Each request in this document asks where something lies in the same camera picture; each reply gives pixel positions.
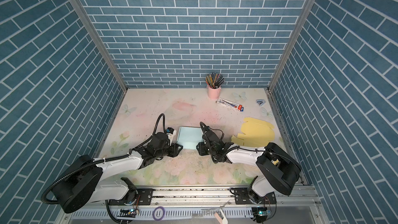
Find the yellow cutout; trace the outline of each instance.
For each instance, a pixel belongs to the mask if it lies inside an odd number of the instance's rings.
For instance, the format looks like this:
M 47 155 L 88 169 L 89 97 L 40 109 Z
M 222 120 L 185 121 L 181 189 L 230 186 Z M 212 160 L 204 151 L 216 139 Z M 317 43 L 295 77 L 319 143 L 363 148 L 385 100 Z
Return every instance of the yellow cutout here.
M 238 137 L 232 136 L 235 144 L 248 147 L 262 147 L 275 139 L 274 126 L 260 119 L 246 117 L 238 133 Z

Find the floral tabletop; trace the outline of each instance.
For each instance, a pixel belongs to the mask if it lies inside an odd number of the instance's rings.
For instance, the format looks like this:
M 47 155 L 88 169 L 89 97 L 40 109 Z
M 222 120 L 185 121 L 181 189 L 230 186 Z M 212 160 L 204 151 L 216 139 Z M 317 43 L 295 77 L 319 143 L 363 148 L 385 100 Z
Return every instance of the floral tabletop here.
M 220 97 L 242 104 L 244 111 L 216 104 L 207 97 L 206 89 L 129 89 L 99 157 L 125 154 L 146 140 L 161 113 L 166 116 L 166 127 L 178 131 L 180 126 L 199 127 L 202 121 L 213 129 L 221 129 L 225 133 L 224 142 L 230 142 L 232 135 L 241 132 L 245 117 L 264 120 L 274 125 L 273 142 L 284 149 L 264 89 L 222 89 Z M 266 103 L 259 106 L 257 99 L 264 99 Z M 135 185 L 228 185 L 248 184 L 260 174 L 255 166 L 214 164 L 210 156 L 183 149 L 178 157 L 164 157 L 143 169 L 126 171 L 109 180 L 128 177 Z

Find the blue brick wall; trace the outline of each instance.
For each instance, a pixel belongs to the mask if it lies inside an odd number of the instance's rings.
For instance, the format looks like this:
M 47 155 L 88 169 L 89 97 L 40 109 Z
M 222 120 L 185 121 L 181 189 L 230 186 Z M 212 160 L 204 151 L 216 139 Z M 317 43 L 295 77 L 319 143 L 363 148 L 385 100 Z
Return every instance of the blue brick wall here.
M 266 87 L 305 0 L 81 0 L 129 87 Z
M 275 87 L 334 223 L 398 223 L 398 0 L 316 0 Z
M 53 223 L 43 190 L 90 154 L 121 89 L 67 0 L 0 0 L 0 222 Z

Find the pink bucket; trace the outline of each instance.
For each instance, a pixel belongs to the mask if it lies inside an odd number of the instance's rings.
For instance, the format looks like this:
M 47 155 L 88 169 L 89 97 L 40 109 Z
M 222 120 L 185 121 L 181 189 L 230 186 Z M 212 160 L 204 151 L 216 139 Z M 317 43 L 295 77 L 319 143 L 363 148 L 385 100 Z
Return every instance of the pink bucket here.
M 221 87 L 213 89 L 207 86 L 207 96 L 211 99 L 218 99 L 220 97 Z

